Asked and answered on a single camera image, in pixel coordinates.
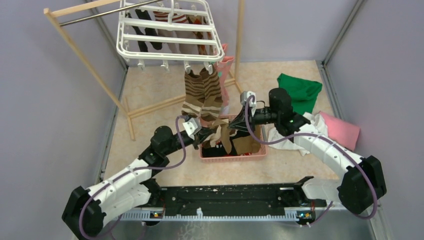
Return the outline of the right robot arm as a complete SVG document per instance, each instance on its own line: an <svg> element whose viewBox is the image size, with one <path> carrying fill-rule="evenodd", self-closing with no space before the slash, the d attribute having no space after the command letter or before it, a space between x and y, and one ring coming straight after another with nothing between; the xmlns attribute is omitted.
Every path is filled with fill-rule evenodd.
<svg viewBox="0 0 424 240"><path fill-rule="evenodd" d="M242 92L242 110L229 127L254 136L253 127L274 124L283 136L282 141L288 140L304 148L339 177L338 180L307 179L293 192L294 202L307 206L315 199L333 201L361 219L373 218L378 210L378 200L387 193L380 160L373 155L358 155L324 136L307 118L294 112L291 97L285 89L271 89L268 99L268 106L257 108L255 93Z"/></svg>

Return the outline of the brown striped sock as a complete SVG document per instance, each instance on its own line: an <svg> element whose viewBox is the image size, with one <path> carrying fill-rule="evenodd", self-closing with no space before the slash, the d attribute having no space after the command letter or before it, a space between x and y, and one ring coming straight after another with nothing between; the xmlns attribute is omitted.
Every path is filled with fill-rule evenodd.
<svg viewBox="0 0 424 240"><path fill-rule="evenodd" d="M184 75L185 98L181 107L183 116L198 117L205 101L204 82L192 70Z"/></svg>
<svg viewBox="0 0 424 240"><path fill-rule="evenodd" d="M205 67L199 74L204 85L204 102L200 116L204 121L211 122L219 117L223 104L220 77L214 67L211 74Z"/></svg>

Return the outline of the plain tan brown sock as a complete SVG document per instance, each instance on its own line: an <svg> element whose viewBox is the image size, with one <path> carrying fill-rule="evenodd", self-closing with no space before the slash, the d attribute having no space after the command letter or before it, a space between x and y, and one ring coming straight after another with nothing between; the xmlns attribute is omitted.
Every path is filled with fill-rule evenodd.
<svg viewBox="0 0 424 240"><path fill-rule="evenodd" d="M231 131L229 128L229 119L216 119L210 124L210 129L212 129L212 135L209 138L210 147L216 147L218 142L220 142L225 149L227 154L230 154L232 151L232 143L230 141Z"/></svg>

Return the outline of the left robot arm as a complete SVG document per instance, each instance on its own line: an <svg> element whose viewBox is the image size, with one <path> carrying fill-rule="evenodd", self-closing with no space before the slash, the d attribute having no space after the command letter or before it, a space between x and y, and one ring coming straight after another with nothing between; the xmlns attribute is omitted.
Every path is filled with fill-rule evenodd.
<svg viewBox="0 0 424 240"><path fill-rule="evenodd" d="M173 133L168 126L158 127L150 145L127 167L112 177L88 188L78 186L67 201L62 220L79 240L95 240L114 218L128 210L160 202L159 186L153 177L170 169L168 155L200 143L216 130L201 127L191 138L186 131Z"/></svg>

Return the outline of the white plastic clip hanger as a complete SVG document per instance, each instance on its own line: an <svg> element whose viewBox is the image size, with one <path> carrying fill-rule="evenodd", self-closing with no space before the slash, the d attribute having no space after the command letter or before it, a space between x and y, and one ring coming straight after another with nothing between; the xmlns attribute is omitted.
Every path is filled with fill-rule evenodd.
<svg viewBox="0 0 424 240"><path fill-rule="evenodd" d="M212 73L212 65L222 60L222 43L207 1L122 0L119 7L130 8L119 12L116 37L117 53L127 62L137 60L143 69L146 60L161 61L168 70L169 62L179 61L186 72L196 62ZM204 16L206 25L190 24L186 15ZM212 39L196 39L193 32L211 32ZM197 45L213 45L214 55L200 55Z"/></svg>

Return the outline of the pink sock with teal spots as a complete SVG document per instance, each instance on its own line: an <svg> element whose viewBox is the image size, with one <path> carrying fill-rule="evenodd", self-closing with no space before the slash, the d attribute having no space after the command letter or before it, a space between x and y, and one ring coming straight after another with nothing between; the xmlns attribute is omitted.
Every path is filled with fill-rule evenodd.
<svg viewBox="0 0 424 240"><path fill-rule="evenodd" d="M222 45L222 58L224 58L227 55L227 51L228 51L228 44L227 43L223 43Z"/></svg>

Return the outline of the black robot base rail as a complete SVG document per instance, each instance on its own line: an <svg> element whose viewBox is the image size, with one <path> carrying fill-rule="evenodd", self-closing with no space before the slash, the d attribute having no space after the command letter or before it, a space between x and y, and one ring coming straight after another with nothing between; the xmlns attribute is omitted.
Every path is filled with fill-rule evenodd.
<svg viewBox="0 0 424 240"><path fill-rule="evenodd" d="M159 222L314 222L330 203L307 199L298 182L164 186L150 202L122 215L123 221Z"/></svg>

